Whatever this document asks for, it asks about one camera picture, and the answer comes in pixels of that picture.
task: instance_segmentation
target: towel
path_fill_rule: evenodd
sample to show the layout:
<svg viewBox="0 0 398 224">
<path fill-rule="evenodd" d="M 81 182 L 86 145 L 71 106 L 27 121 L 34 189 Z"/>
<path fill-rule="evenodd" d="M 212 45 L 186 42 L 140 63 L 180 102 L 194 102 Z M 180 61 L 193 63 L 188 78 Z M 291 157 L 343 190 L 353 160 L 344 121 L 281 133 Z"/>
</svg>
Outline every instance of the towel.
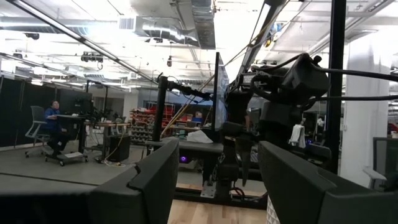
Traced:
<svg viewBox="0 0 398 224">
<path fill-rule="evenodd" d="M 293 127 L 292 136 L 290 137 L 289 144 L 300 148 L 305 148 L 304 126 L 296 124 Z"/>
</svg>

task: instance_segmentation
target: metal rack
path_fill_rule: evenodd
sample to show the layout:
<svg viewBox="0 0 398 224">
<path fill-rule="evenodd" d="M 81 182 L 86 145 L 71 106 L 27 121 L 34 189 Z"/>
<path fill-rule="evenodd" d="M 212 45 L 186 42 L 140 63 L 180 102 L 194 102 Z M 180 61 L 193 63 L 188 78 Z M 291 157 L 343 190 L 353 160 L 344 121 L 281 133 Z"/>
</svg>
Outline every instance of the metal rack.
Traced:
<svg viewBox="0 0 398 224">
<path fill-rule="evenodd" d="M 151 111 L 130 111 L 130 120 L 134 120 L 131 126 L 131 143 L 145 144 L 152 140 L 152 130 L 154 128 L 155 113 Z"/>
</svg>

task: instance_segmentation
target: black metal pole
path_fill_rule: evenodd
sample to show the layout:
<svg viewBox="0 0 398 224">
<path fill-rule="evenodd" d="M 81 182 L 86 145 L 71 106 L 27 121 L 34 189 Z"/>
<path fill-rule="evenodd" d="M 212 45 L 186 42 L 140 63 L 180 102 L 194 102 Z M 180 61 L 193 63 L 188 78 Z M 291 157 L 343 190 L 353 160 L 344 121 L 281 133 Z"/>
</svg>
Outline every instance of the black metal pole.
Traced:
<svg viewBox="0 0 398 224">
<path fill-rule="evenodd" d="M 346 7 L 346 0 L 332 0 L 331 2 L 329 68 L 343 69 Z M 328 96 L 341 96 L 343 75 L 330 73 L 329 81 Z M 332 158 L 327 168 L 335 174 L 338 170 L 340 119 L 341 101 L 329 101 L 326 114 L 326 146 L 330 148 Z"/>
<path fill-rule="evenodd" d="M 163 122 L 163 112 L 164 103 L 166 100 L 166 92 L 169 81 L 167 77 L 160 77 L 157 92 L 157 104 L 156 104 L 156 114 L 154 121 L 154 130 L 152 132 L 152 141 L 160 141 L 160 134 L 162 133 L 162 122 Z"/>
<path fill-rule="evenodd" d="M 104 101 L 104 112 L 106 111 L 106 103 L 108 102 L 108 87 L 105 87 L 105 101 Z"/>
<path fill-rule="evenodd" d="M 2 88 L 2 82 L 4 80 L 4 75 L 1 76 L 1 81 L 0 81 L 0 93 L 1 93 L 1 88 Z"/>
<path fill-rule="evenodd" d="M 90 85 L 90 81 L 87 80 L 87 84 L 86 84 L 86 93 L 88 93 L 88 86 Z"/>
</svg>

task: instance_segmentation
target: wooden floor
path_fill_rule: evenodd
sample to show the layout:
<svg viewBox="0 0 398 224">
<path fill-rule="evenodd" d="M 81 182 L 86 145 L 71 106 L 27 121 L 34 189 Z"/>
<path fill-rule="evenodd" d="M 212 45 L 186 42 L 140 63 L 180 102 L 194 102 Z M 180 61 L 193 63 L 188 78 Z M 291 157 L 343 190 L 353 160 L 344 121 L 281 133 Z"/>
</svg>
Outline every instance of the wooden floor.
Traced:
<svg viewBox="0 0 398 224">
<path fill-rule="evenodd" d="M 177 184 L 177 187 L 197 188 L 185 184 Z M 265 210 L 174 200 L 169 224 L 265 224 L 266 217 Z"/>
</svg>

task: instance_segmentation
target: white cloth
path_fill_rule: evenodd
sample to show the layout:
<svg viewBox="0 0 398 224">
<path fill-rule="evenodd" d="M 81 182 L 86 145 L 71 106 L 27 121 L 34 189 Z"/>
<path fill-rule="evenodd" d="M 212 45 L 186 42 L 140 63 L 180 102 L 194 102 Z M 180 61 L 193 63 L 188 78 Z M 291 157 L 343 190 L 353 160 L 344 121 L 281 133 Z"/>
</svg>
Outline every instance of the white cloth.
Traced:
<svg viewBox="0 0 398 224">
<path fill-rule="evenodd" d="M 200 142 L 200 143 L 213 143 L 203 131 L 195 131 L 188 133 L 187 141 Z"/>
<path fill-rule="evenodd" d="M 305 136 L 304 136 L 304 126 L 301 124 L 296 124 L 293 127 L 292 136 L 290 137 L 289 144 L 298 146 L 300 148 L 305 148 Z"/>
</svg>

